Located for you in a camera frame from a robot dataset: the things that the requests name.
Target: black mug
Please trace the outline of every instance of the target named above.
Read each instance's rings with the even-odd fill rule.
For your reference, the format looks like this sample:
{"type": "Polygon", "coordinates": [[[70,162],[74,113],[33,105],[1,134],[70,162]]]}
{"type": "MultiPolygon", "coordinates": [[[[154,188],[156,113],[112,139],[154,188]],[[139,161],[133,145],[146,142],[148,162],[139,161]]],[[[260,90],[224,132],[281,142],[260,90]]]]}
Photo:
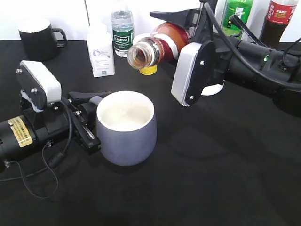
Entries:
{"type": "Polygon", "coordinates": [[[47,61],[58,56],[60,48],[67,46],[66,34],[62,29],[52,28],[46,19],[32,19],[19,25],[24,50],[32,61],[47,61]],[[63,36],[62,43],[55,38],[55,32],[63,36]]]}

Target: bottle cap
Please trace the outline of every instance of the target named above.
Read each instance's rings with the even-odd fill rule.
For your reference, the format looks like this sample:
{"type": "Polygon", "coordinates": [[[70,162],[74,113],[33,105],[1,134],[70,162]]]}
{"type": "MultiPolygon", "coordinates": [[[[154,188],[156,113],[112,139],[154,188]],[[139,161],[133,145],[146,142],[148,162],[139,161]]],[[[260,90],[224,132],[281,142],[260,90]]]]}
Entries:
{"type": "Polygon", "coordinates": [[[152,75],[157,72],[157,65],[151,67],[145,67],[139,70],[141,74],[152,75]]]}

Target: gray cup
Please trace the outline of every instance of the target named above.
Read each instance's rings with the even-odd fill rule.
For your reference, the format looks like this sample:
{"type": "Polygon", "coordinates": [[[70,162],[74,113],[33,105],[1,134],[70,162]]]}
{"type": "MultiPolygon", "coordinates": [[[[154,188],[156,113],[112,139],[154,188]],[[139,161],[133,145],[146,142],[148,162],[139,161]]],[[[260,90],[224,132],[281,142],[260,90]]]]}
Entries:
{"type": "Polygon", "coordinates": [[[107,160],[119,166],[137,165],[149,157],[156,144],[154,105],[141,93],[112,93],[97,107],[96,131],[107,160]]]}

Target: warning sticker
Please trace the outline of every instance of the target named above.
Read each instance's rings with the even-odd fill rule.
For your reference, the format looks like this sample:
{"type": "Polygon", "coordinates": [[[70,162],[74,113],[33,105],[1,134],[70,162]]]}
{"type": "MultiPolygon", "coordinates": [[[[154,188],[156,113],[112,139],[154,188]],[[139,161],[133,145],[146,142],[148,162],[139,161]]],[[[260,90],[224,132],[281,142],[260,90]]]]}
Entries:
{"type": "Polygon", "coordinates": [[[10,128],[13,131],[20,147],[25,147],[32,144],[32,137],[30,136],[27,127],[20,117],[7,120],[7,122],[10,125],[10,128]]]}

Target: black table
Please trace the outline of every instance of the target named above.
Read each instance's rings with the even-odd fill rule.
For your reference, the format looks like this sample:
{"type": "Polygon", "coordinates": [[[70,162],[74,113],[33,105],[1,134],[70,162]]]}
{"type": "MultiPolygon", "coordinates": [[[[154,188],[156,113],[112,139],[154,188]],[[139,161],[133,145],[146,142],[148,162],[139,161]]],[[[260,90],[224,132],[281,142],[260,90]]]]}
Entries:
{"type": "MultiPolygon", "coordinates": [[[[21,42],[0,41],[0,121],[19,110],[15,71],[26,59],[21,42]]],[[[135,167],[88,156],[75,142],[56,169],[57,194],[40,200],[21,180],[0,183],[0,224],[43,226],[288,226],[301,224],[301,119],[267,97],[226,82],[223,91],[182,107],[170,94],[172,70],[153,76],[115,58],[116,74],[93,78],[86,43],[70,41],[45,63],[69,91],[134,90],[154,103],[158,141],[135,167]]],[[[50,156],[56,148],[47,150],[50,156]]],[[[22,161],[27,173],[41,154],[22,161]]],[[[18,176],[16,165],[0,175],[18,176]]],[[[49,172],[31,178],[39,194],[55,186],[49,172]]]]}

